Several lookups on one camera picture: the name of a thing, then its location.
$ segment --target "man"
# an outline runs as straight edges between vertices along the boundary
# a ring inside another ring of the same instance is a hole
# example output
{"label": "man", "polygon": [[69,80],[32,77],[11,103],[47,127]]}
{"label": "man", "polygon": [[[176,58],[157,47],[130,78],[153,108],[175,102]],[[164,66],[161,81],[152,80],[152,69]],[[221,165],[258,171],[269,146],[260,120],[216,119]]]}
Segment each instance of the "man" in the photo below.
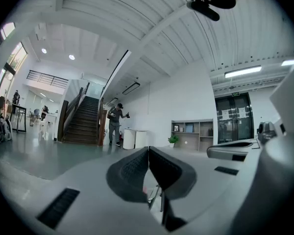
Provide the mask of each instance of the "man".
{"label": "man", "polygon": [[[19,104],[19,101],[20,101],[20,94],[19,94],[19,91],[16,90],[14,95],[13,95],[13,98],[12,98],[12,103],[13,104]],[[15,106],[13,105],[12,106],[12,113],[15,114]]]}
{"label": "man", "polygon": [[116,107],[113,107],[110,111],[108,111],[108,118],[110,118],[110,123],[109,123],[109,140],[110,143],[109,145],[112,145],[112,134],[113,131],[115,132],[116,135],[116,142],[117,146],[121,146],[120,144],[120,123],[119,123],[119,118],[120,116],[122,118],[128,118],[128,114],[123,116],[122,110],[123,106],[121,103],[119,103]]}

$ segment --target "wooden shelf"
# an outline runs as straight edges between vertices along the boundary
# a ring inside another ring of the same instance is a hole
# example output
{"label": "wooden shelf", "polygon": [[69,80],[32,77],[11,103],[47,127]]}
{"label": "wooden shelf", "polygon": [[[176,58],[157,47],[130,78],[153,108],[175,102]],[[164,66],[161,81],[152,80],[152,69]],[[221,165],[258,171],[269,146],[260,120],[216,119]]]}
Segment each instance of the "wooden shelf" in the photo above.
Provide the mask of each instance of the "wooden shelf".
{"label": "wooden shelf", "polygon": [[[188,125],[192,125],[190,130],[193,132],[185,131]],[[211,130],[214,129],[213,125],[213,119],[172,120],[171,135],[179,137],[175,147],[205,152],[208,147],[213,145],[213,135],[211,135]]]}
{"label": "wooden shelf", "polygon": [[180,131],[172,131],[172,133],[199,134],[198,132],[180,132]]}

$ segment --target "staircase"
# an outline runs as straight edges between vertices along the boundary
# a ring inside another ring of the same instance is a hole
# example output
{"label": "staircase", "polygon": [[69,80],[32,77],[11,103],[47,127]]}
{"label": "staircase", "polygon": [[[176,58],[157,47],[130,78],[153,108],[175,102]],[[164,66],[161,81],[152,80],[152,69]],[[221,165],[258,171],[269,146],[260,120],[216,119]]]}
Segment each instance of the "staircase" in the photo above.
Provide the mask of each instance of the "staircase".
{"label": "staircase", "polygon": [[99,100],[86,96],[74,114],[63,142],[97,144]]}

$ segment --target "glass wall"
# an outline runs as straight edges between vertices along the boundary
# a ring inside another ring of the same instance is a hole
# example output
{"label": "glass wall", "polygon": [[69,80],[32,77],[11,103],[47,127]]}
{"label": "glass wall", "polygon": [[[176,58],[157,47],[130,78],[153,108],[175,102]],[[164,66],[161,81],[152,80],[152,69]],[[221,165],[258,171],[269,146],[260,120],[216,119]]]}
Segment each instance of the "glass wall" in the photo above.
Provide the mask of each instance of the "glass wall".
{"label": "glass wall", "polygon": [[[4,25],[0,30],[3,39],[6,39],[7,36],[14,30],[14,28],[14,23],[7,23]],[[27,52],[24,49],[22,43],[18,43],[8,58],[7,63],[11,66],[12,69],[17,71],[26,55]],[[6,68],[3,68],[0,74],[0,96],[7,96],[12,79],[13,74],[8,72]]]}

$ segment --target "recessed light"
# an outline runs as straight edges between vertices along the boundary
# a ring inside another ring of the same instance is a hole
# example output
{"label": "recessed light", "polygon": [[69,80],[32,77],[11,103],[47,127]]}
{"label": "recessed light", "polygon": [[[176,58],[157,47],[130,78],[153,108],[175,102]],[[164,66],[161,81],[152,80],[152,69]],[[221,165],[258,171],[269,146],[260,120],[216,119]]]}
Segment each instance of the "recessed light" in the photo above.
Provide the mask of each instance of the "recessed light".
{"label": "recessed light", "polygon": [[294,65],[294,60],[285,60],[281,66]]}

